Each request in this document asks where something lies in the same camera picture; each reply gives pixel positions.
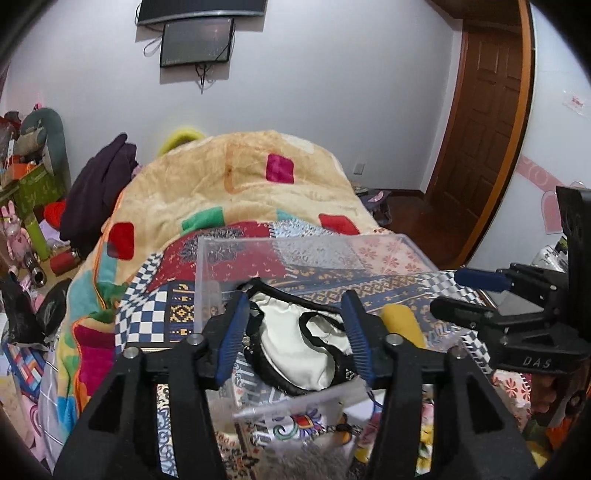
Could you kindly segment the person's right hand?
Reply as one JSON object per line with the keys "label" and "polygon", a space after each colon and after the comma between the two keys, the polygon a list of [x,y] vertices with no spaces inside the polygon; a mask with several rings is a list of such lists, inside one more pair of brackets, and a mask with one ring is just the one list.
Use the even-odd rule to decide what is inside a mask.
{"label": "person's right hand", "polygon": [[565,418],[565,395],[571,375],[533,374],[531,377],[531,413],[541,426],[558,427]]}

